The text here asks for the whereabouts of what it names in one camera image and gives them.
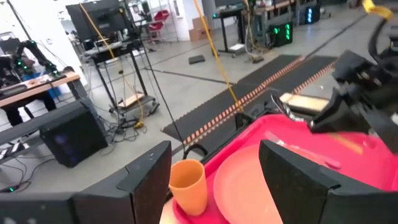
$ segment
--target pink tray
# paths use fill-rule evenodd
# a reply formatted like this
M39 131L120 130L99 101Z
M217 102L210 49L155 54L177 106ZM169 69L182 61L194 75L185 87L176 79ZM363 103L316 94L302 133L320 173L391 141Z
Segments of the pink tray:
M262 139L266 139L266 132L271 132L287 144L293 144L338 161L341 167L336 171L341 174L379 189L398 190L398 156L393 156L379 138L360 133L339 133L345 139L361 146L363 152L360 154L329 134L312 134L305 123L293 122L284 115L273 114L257 119L205 164L209 201L202 215L191 217L173 201L173 211L180 223L228 223L214 200L213 183L216 171L234 152L259 144Z

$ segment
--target orange plate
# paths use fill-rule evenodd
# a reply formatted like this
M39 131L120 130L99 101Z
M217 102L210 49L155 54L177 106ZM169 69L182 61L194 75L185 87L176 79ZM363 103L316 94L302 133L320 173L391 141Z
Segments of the orange plate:
M231 224L283 224L262 174L258 146L241 149L220 165L214 198Z

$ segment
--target gray floor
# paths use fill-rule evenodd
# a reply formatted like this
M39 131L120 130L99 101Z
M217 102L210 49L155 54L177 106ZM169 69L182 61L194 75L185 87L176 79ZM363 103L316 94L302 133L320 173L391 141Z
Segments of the gray floor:
M261 67L265 63L276 58L280 54L297 54L306 55L320 46L324 45L334 35L339 34L345 27L360 18L364 12L361 9L346 10L340 9L331 19L323 20L311 26L300 26L294 29L294 42L292 45L287 45L278 49L274 49L265 55L265 61L257 65L247 63L247 56L241 55L237 58L231 58L228 55L220 57L221 63L226 70L226 74L231 82L236 82L255 69ZM368 57L367 41L369 35L376 25L378 18L376 16L367 16L356 23L352 28L343 32L338 37L335 37L328 44L323 46L316 54L317 55L331 55L339 56L344 50L350 49L361 55ZM230 43L235 43L237 35L235 28L229 27L227 29L228 39ZM219 33L214 36L215 44L222 47L222 39ZM387 38L380 38L382 46L387 45ZM155 46L159 50L155 53L149 54L151 64L157 72L155 76L159 81L159 85L163 94L170 106L171 112L175 119L188 113L200 104L209 100L219 92L226 89L226 85L217 82L203 81L192 77L203 77L213 80L223 80L214 58L211 56L210 46L207 40L200 42L179 42L173 44L162 44ZM188 57L203 54L206 62L198 63L196 65L189 65ZM147 63L143 63L138 58L139 66L141 68L142 76L146 84L148 92L153 96L159 96L159 91L151 87L153 78L151 74L144 69ZM129 83L134 82L135 74L132 72L131 65L128 59L123 60L123 67L126 75L126 80ZM113 86L117 98L123 98L123 79L118 75L118 65L110 66L110 78L113 81ZM98 113L106 118L113 119L109 113L108 105L110 104L103 86L95 72L89 72L86 68L86 76L91 81L90 95L93 102L98 108ZM181 73L190 75L192 77L183 77L179 75L171 75L167 72ZM315 83L306 87L303 92L307 95L316 95L329 97L331 88L334 82L330 74L320 77ZM129 96L132 91L126 87L126 95ZM62 104L73 101L69 96L63 96L65 100ZM170 136L160 132L160 129L171 123L169 114L159 98L161 106L156 114L144 120L147 127L146 133L140 133L134 142L122 142L117 145L114 151L105 156L111 149L97 153L89 159L83 161L81 164L73 169L67 169L64 166L52 161L48 164L41 166L37 169L32 185L26 192L63 192L63 191L79 191L95 182L107 177L116 170L122 168L127 163L133 161L140 156L143 152L155 146L163 140L171 140L173 147L177 147L180 142L172 139ZM45 113L43 105L40 103L33 103L29 106L35 115ZM4 117L4 113L0 111L0 129L6 129L9 125ZM50 154L48 149L40 148L28 153L27 157L45 156ZM173 161L177 161L182 157L181 153L177 154ZM27 176L30 175L35 165L45 161L49 157L41 159L20 159L27 166ZM24 169L22 164L17 161L10 161L7 163L9 166L16 166ZM6 186L5 184L16 183L21 178L21 172L8 167L1 167L0 170L0 188Z

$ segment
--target orange cup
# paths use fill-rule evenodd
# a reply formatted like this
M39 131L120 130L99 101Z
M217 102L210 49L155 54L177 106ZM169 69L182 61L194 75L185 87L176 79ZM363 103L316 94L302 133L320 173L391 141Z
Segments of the orange cup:
M206 210L207 184L201 162L185 159L172 165L169 189L186 214L197 216Z

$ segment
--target concrete floor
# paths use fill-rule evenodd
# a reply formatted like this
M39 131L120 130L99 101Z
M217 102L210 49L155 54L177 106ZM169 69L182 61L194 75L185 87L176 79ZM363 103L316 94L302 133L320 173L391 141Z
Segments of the concrete floor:
M366 16L353 27L342 32L345 27L357 21L362 15L364 15L364 12L361 9L347 10L343 8L337 10L331 19L320 21L311 26L295 27L293 44L269 52L265 55L265 61L262 63L256 65L247 63L245 62L248 59L246 55L241 55L237 58L231 58L229 55L222 55L220 57L221 63L226 70L229 80L231 82L236 82L280 54L306 55L322 47L316 52L317 55L339 56L344 50L350 49L358 54L369 57L367 53L367 41L378 21L376 16ZM228 39L231 44L234 44L237 40L235 30L234 27L227 28ZM219 33L214 35L214 41L216 46L222 47L222 38ZM384 47L388 45L387 41L387 37L380 38L380 43ZM159 81L159 85L174 119L183 116L185 113L188 113L198 105L226 89L226 85L220 82L204 81L195 78L202 77L209 78L210 80L223 80L216 66L216 62L211 56L210 46L207 40L194 43L179 42L162 44L155 47L159 48L159 50L149 54L150 62L156 70L155 76ZM188 57L199 54L205 56L206 62L189 65L187 62ZM157 88L152 88L151 86L150 81L153 82L151 74L144 69L147 63L143 63L141 58L137 60L139 61L147 91L152 96L160 96ZM130 64L128 60L123 60L124 71L128 74L126 75L126 80L132 83L135 74L132 72ZM117 73L118 69L115 63L115 65L110 66L109 72L113 80L116 96L118 99L121 99L124 95L124 87L122 76ZM107 112L110 102L103 86L101 86L98 74L89 72L89 70L88 68L85 69L85 75L91 82L90 95L94 104L97 106L98 113L102 117L112 120L113 118ZM181 73L190 77L172 75L169 72ZM326 74L320 77L315 83L306 87L303 93L306 95L329 97L333 85L334 82L330 74ZM126 87L126 95L129 96L130 94L132 94L132 91ZM70 96L62 96L62 100L63 102L59 103L60 105L73 101ZM159 98L158 100L160 107L156 114L144 120L147 132L140 132L134 142L121 142L112 153L106 156L104 155L111 149L105 149L91 156L73 169L68 169L54 161L49 162L37 169L32 179L32 185L26 192L80 191L122 168L163 140L171 140L173 147L177 147L180 144L179 141L160 132L160 129L171 123L171 119L162 99ZM41 103L32 103L29 108L34 111L36 116L46 112ZM6 129L8 127L7 119L4 117L4 113L0 111L0 129ZM49 154L48 149L41 147L39 150L32 150L25 156L37 157ZM195 154L191 154L191 156L197 159L200 158L199 155ZM20 161L27 166L27 176L29 176L33 167L48 158L51 157L20 159ZM181 158L182 155L179 153L173 158L173 161L175 162ZM6 165L23 169L22 164L15 160L8 162ZM0 188L5 187L6 184L19 181L21 172L4 166L0 167Z

